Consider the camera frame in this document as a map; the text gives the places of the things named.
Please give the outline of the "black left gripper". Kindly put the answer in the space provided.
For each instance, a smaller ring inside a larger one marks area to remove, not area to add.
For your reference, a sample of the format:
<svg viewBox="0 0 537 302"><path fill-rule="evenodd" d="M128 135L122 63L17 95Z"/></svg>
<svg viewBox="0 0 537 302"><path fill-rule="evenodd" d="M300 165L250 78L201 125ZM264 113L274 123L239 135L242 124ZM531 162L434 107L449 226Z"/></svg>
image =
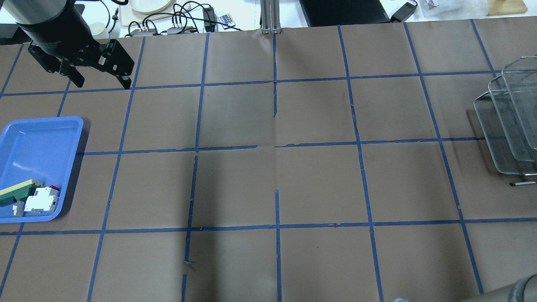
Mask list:
<svg viewBox="0 0 537 302"><path fill-rule="evenodd" d="M17 24L44 54L46 70L66 76L77 88L85 82L77 66L108 73L125 90L131 87L134 60L117 39L96 42L73 4L18 4Z"/></svg>

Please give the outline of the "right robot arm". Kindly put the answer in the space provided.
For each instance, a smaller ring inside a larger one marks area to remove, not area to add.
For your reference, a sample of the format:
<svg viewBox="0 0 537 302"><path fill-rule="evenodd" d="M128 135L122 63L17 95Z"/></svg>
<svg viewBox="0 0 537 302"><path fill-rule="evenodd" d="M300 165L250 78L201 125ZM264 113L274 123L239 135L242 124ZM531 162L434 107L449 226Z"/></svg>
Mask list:
<svg viewBox="0 0 537 302"><path fill-rule="evenodd" d="M533 274L507 286L459 302L535 302L536 300L537 274Z"/></svg>

